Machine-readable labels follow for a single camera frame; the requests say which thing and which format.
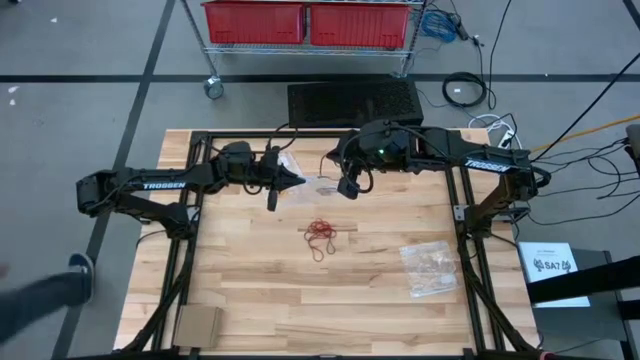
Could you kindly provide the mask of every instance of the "brown cardboard square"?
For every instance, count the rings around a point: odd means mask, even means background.
[[[173,345],[199,348],[214,347],[221,314],[221,309],[215,306],[182,306]]]

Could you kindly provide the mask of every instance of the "wooden table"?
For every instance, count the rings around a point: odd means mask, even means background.
[[[488,141],[484,130],[462,133],[468,141]],[[183,168],[190,137],[191,130],[168,130],[158,168]],[[215,140],[214,145],[234,140]],[[264,148],[265,139],[247,141],[253,149]],[[315,176],[321,156],[335,144],[336,139],[298,139],[287,152],[305,176]],[[339,177],[329,161],[323,170]],[[455,173],[459,194],[464,194]],[[497,176],[486,172],[471,171],[471,179],[477,202],[497,184]],[[169,203],[178,201],[178,193],[154,192],[151,199]],[[336,253],[321,263],[312,260],[303,239],[316,218],[338,230]],[[145,226],[142,234],[158,229]],[[506,224],[496,223],[493,231],[512,239]],[[356,201],[336,193],[313,199],[285,195],[276,212],[266,210],[263,194],[250,196],[241,186],[205,196],[189,303],[219,306],[224,315],[218,346],[202,354],[458,355],[462,348],[474,348],[459,263],[455,290],[422,298],[409,294],[398,249],[438,240],[448,241],[459,259],[442,172],[375,174],[373,192]],[[537,345],[515,248],[496,239],[485,240],[485,246],[498,304],[525,339]],[[168,249],[163,234],[140,244],[114,348],[131,341],[157,306]],[[482,305],[480,313],[492,348]],[[165,348],[174,316],[175,307],[167,320]]]

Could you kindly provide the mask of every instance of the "metal bracket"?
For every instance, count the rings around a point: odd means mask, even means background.
[[[469,205],[453,205],[453,216],[456,221],[464,221],[464,211]]]

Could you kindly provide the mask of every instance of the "black metal frame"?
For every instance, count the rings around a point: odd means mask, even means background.
[[[298,131],[298,138],[339,138],[343,135],[345,130],[320,130],[320,131],[309,131],[309,130],[300,130]],[[233,139],[233,138],[267,138],[269,136],[273,136],[275,138],[290,138],[291,132],[282,131],[278,133],[273,133],[271,130],[264,131],[194,131],[191,134],[190,139],[190,147],[187,155],[187,163],[186,166],[191,166],[197,163],[200,159],[200,153],[202,147],[204,147],[204,151],[202,151],[202,159],[208,159],[211,157],[211,147],[203,146],[201,140],[205,140],[207,144],[212,145],[213,140],[215,139]],[[471,181],[469,178],[469,173],[466,169],[461,169],[461,178],[462,185],[465,192],[465,199],[467,204],[473,204],[473,190],[471,187]],[[458,243],[458,253],[461,258],[468,258],[469,253],[467,250],[467,229],[464,220],[456,220],[456,216],[453,211],[453,207],[455,205],[459,205],[458,194],[456,190],[455,179],[453,176],[453,170],[447,169],[445,170],[445,179],[447,181],[447,188],[449,192],[449,198],[452,207],[452,216],[455,223],[455,231],[456,238]],[[180,204],[187,205],[189,201],[189,191],[182,190],[180,193]],[[195,198],[195,206],[201,208],[204,201],[204,194],[202,191],[199,191],[196,194]],[[200,225],[200,216],[197,216],[194,219],[194,228],[195,235],[187,241],[187,249],[184,256],[183,269],[184,271],[183,277],[178,278],[177,280],[173,280],[176,275],[176,267],[178,263],[178,253],[181,247],[181,241],[172,240],[169,254],[167,258],[167,265],[164,274],[164,280],[161,291],[161,301],[158,305],[158,309],[154,313],[154,315],[162,316],[155,326],[151,328],[153,331],[152,343],[151,343],[151,351],[142,351],[144,344],[141,347],[136,346],[133,348],[125,348],[124,352],[116,352],[109,355],[99,355],[92,357],[83,357],[78,359],[216,359],[216,360],[276,360],[276,359],[286,359],[286,360],[307,360],[307,359],[338,359],[341,360],[415,360],[418,358],[421,359],[432,359],[432,360],[457,360],[457,359],[467,359],[469,358],[469,354],[473,354],[470,352],[470,349],[463,349],[463,353],[465,355],[459,356],[341,356],[341,355],[331,355],[331,356],[265,356],[265,355],[256,355],[256,356],[242,356],[242,355],[199,355],[199,350],[197,348],[193,348],[190,354],[187,355],[179,355],[179,348],[176,346],[172,346],[170,349],[162,349],[162,338],[165,331],[166,320],[167,320],[167,312],[169,306],[175,301],[175,298],[178,297],[178,309],[176,314],[179,313],[180,307],[185,305],[188,300],[189,295],[189,285],[191,274],[193,272],[193,261],[195,258],[196,251],[196,243],[197,243],[197,233]],[[482,282],[484,287],[488,290],[491,298],[494,297],[493,289],[491,285],[491,277],[489,274],[489,267],[487,265],[486,254],[484,252],[484,246],[482,245],[482,239],[473,239],[476,244],[476,249],[478,251],[478,263],[480,268],[480,273],[482,277]],[[465,289],[468,300],[469,314],[471,318],[471,327],[473,329],[474,342],[476,345],[476,352],[481,352],[486,349],[486,344],[484,340],[484,335],[482,331],[482,323],[480,320],[480,313],[478,308],[478,300],[476,296],[476,292],[471,286],[469,280],[465,277]],[[502,339],[502,335],[500,333],[500,329],[498,325],[495,323],[495,320],[491,320],[491,327],[494,336],[494,343],[496,344],[496,350],[502,351],[504,350],[504,341]]]

